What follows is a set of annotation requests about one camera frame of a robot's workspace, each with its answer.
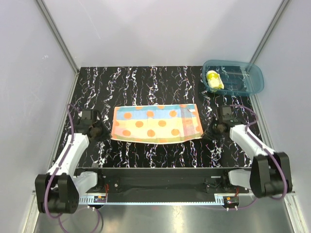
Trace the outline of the yellow crocodile towel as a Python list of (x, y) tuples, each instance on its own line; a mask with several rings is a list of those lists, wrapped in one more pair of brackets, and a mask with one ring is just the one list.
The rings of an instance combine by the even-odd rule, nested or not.
[(213, 89), (224, 89), (224, 84), (221, 80), (220, 74), (217, 73), (214, 70), (210, 70), (207, 72), (206, 75), (207, 78), (207, 83), (209, 85), (209, 87), (213, 88)]

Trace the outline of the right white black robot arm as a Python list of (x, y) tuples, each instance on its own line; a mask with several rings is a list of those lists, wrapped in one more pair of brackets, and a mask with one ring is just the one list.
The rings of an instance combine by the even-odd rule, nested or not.
[(288, 155), (263, 143), (250, 130), (252, 122), (244, 124), (234, 116), (234, 107), (234, 104), (219, 107), (217, 116), (201, 135), (207, 140), (218, 140), (227, 135), (252, 161), (250, 170), (237, 168), (225, 172), (220, 181), (222, 190), (229, 193), (244, 187), (256, 198), (284, 198), (293, 188)]

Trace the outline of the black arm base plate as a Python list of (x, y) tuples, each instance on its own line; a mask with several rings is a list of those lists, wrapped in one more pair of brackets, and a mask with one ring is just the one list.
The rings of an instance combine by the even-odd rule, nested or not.
[(98, 183), (86, 192), (107, 195), (110, 205), (223, 205), (224, 197), (243, 197), (244, 187), (224, 188), (228, 168), (78, 168), (96, 172)]

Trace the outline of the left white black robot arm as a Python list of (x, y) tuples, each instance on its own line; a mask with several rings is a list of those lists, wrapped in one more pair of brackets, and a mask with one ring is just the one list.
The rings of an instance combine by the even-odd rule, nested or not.
[(75, 176), (81, 156), (91, 142), (110, 138), (110, 132), (102, 123), (101, 113), (84, 109), (76, 123), (70, 116), (71, 134), (54, 165), (45, 174), (37, 175), (35, 193), (39, 212), (56, 218), (60, 214), (73, 214), (81, 195), (92, 189), (100, 192), (105, 180), (96, 172), (86, 171)]

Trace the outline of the orange blue patterned towel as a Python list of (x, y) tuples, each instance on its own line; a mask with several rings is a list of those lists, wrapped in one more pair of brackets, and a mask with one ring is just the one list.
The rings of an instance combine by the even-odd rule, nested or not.
[(115, 107), (113, 140), (176, 144), (200, 139), (204, 131), (196, 104)]

